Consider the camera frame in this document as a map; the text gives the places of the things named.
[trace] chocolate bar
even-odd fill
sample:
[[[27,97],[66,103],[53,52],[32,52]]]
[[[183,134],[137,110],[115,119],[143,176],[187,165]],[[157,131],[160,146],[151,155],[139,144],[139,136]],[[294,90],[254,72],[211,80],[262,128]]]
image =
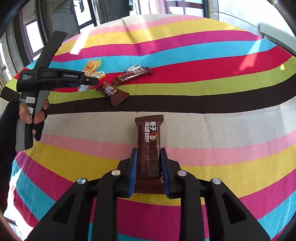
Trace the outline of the chocolate bar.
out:
[[[144,76],[147,74],[152,74],[151,70],[149,69],[149,67],[140,67],[140,68],[136,68],[133,69],[131,71],[128,71],[124,74],[121,74],[119,76],[117,76],[114,80],[113,80],[113,84],[114,85],[122,85],[123,83],[131,80],[131,79],[135,79],[138,78],[140,76]]]
[[[160,125],[163,115],[135,118],[138,127],[137,178],[135,193],[164,194],[160,164]]]
[[[98,86],[96,90],[108,97],[114,107],[118,106],[129,96],[129,93],[112,86],[108,82],[104,82],[102,85]]]

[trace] white label sticker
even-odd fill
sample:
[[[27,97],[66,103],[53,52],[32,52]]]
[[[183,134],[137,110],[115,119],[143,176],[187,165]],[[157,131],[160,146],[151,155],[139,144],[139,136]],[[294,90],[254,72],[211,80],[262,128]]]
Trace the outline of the white label sticker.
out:
[[[27,96],[26,98],[26,103],[31,103],[31,104],[34,104],[35,103],[35,97],[29,97]]]
[[[28,107],[28,111],[29,111],[29,113],[30,113],[30,114],[33,114],[33,110],[34,110],[34,108],[29,107],[29,106],[27,106],[27,107]]]

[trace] metal screw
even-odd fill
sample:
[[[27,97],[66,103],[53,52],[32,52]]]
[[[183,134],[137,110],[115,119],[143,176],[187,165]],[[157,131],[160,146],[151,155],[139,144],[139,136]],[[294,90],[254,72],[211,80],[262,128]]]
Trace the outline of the metal screw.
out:
[[[112,174],[113,176],[118,176],[118,175],[120,175],[120,171],[119,171],[119,170],[113,170],[113,171],[111,172],[111,174]]]
[[[212,182],[216,185],[221,184],[221,180],[219,178],[213,178]]]
[[[78,178],[77,183],[78,184],[84,184],[86,182],[86,179],[84,177]]]
[[[186,174],[187,174],[186,171],[183,171],[183,170],[178,171],[178,175],[181,176],[181,177],[186,176]]]

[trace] black stripe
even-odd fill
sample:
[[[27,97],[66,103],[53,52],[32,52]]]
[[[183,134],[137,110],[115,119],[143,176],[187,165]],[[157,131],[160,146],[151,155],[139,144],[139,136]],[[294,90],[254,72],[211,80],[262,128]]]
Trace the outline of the black stripe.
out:
[[[4,88],[1,91],[0,97],[7,101],[16,101],[20,99],[20,94],[18,92],[15,92],[11,88],[4,86]]]
[[[279,105],[296,95],[296,75],[261,89],[207,96],[144,95],[129,96],[113,108],[108,98],[85,99],[51,104],[48,114],[148,111],[181,113],[233,113]]]

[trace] table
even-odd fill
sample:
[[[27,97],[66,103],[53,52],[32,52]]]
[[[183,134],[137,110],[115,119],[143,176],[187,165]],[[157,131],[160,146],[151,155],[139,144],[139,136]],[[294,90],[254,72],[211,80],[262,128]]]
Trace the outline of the table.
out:
[[[130,156],[135,117],[163,114],[168,157],[197,178],[222,179],[275,240],[296,211],[296,58],[223,22],[139,15],[69,39],[50,67],[81,71],[99,58],[102,81],[133,64],[154,74],[120,86],[131,95],[116,108],[95,90],[51,92],[41,141],[13,163],[9,210],[22,232],[79,177],[100,178]],[[120,199],[119,240],[178,240],[179,205],[156,194]]]

